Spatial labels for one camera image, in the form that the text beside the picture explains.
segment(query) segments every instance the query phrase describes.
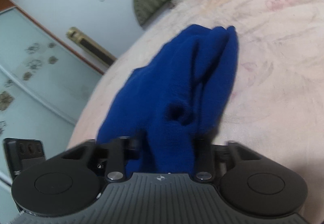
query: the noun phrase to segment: mattress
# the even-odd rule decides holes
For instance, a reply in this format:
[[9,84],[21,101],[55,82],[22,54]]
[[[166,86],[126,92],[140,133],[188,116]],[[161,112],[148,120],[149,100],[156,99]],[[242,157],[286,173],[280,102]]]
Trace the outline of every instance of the mattress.
[[182,0],[103,76],[70,147],[96,138],[133,69],[191,24],[233,25],[239,65],[215,144],[239,141],[298,172],[309,194],[303,216],[324,220],[324,0]]

